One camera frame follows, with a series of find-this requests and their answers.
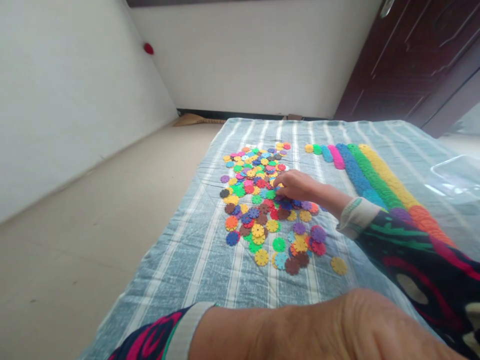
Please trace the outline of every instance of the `red wall object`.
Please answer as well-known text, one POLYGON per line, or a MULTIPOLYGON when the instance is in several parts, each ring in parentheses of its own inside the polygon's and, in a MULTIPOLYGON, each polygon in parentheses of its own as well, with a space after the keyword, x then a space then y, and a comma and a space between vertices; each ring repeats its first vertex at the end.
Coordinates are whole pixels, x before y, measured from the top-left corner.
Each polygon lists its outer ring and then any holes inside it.
POLYGON ((148 42, 143 44, 143 50, 149 55, 155 54, 154 48, 148 42))

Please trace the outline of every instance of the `blue striped sheet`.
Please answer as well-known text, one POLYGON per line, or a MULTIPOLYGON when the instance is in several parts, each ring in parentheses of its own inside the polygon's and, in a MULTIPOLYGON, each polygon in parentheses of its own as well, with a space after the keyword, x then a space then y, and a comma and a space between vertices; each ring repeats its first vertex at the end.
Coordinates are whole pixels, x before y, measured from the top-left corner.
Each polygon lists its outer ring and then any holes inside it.
MULTIPOLYGON (((223 156, 245 145, 275 147, 290 142, 282 163, 309 173, 356 196, 345 170, 338 170, 323 156, 306 153, 306 144, 368 144, 390 166, 406 188, 430 211, 446 234, 469 256, 480 260, 480 221, 474 213, 462 213, 424 186, 430 167, 456 154, 437 140, 403 121, 274 121, 233 118, 216 136, 198 166, 178 210, 163 234, 142 259, 137 273, 100 325, 93 344, 81 359, 106 359, 133 330, 178 308, 199 301, 221 306, 276 308, 287 304, 325 301, 353 288, 369 288, 394 301, 425 324, 405 296, 371 265, 362 251, 336 232, 337 221, 320 212, 312 225, 327 232, 327 254, 314 256, 297 276, 277 271, 270 264, 258 267, 247 243, 225 243, 224 203, 219 197, 220 177, 233 174, 223 156), (349 267, 338 276, 330 266, 332 257, 342 257, 349 267)), ((277 236, 288 237, 291 226, 269 234, 266 249, 277 236)))

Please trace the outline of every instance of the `white wall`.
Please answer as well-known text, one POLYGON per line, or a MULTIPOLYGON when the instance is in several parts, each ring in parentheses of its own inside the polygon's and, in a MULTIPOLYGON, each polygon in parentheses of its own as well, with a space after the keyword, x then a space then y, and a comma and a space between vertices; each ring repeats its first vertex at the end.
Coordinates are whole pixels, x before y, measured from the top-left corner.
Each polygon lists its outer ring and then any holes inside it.
POLYGON ((0 2, 0 222, 175 117, 120 0, 0 2))
POLYGON ((331 118, 381 0, 131 9, 177 108, 331 118))

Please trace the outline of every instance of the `baseboard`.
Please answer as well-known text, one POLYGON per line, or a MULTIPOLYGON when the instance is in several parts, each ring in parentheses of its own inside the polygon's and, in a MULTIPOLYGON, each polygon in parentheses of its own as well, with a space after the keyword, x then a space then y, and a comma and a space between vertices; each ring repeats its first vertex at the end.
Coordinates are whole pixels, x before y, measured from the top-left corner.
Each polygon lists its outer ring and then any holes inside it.
MULTIPOLYGON (((272 115, 272 114, 258 114, 250 112, 232 112, 232 111, 215 111, 215 110, 195 110, 178 108, 179 116, 183 114, 195 114, 207 119, 220 119, 227 120, 230 118, 246 118, 246 119, 258 119, 258 120, 282 120, 284 115, 272 115)), ((328 120, 320 117, 302 117, 302 121, 315 121, 315 120, 328 120)))

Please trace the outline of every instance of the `floral patterned sleeve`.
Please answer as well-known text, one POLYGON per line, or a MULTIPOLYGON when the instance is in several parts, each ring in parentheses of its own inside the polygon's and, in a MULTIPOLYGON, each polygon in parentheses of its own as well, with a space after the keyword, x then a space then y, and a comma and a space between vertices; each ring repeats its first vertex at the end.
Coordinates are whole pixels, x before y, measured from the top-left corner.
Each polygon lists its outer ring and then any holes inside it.
POLYGON ((447 345, 480 359, 480 263, 361 197, 345 208, 338 230, 355 241, 447 345))

